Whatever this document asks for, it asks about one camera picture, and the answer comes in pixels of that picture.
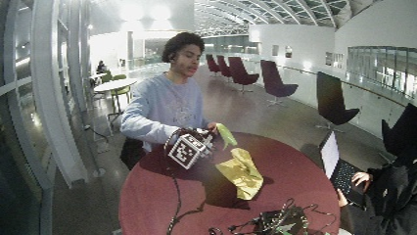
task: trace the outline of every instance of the curly hair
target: curly hair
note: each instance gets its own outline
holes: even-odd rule
[[[196,45],[200,47],[202,53],[205,51],[205,42],[196,33],[180,32],[172,37],[164,47],[162,54],[162,61],[170,63],[172,54],[176,54],[187,45]]]

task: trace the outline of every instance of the red chair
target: red chair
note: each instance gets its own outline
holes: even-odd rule
[[[217,62],[219,62],[221,75],[227,77],[227,82],[231,82],[229,78],[232,77],[232,74],[231,74],[229,66],[225,64],[224,56],[217,55]]]
[[[251,85],[257,82],[260,75],[257,73],[248,74],[243,59],[240,57],[229,57],[229,68],[233,82],[243,85],[240,92],[252,92],[252,90],[245,90],[245,85]]]
[[[217,73],[220,72],[220,67],[212,57],[212,54],[207,54],[207,61],[208,61],[208,70],[215,73],[215,76],[217,76]]]
[[[275,61],[261,60],[261,70],[264,78],[265,91],[269,95],[275,96],[275,100],[269,101],[271,105],[281,105],[281,101],[277,101],[277,97],[291,96],[297,88],[297,84],[284,84],[281,76],[277,71]]]

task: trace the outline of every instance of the laptop keyboard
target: laptop keyboard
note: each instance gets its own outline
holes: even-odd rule
[[[340,163],[340,171],[337,178],[333,180],[333,186],[341,190],[344,195],[351,192],[352,177],[355,172],[355,167],[351,164],[344,162]]]

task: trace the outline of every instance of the crumpled yellow paper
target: crumpled yellow paper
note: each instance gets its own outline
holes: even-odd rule
[[[251,200],[259,193],[264,178],[253,164],[247,150],[236,148],[231,151],[233,159],[216,165],[227,179],[237,187],[237,198]]]

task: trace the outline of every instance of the young man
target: young man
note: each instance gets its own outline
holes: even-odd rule
[[[168,40],[162,56],[162,61],[171,63],[170,71],[142,81],[132,90],[120,130],[144,141],[148,152],[166,143],[179,128],[216,129],[216,123],[204,117],[203,94],[192,78],[204,50],[198,34],[179,33]]]

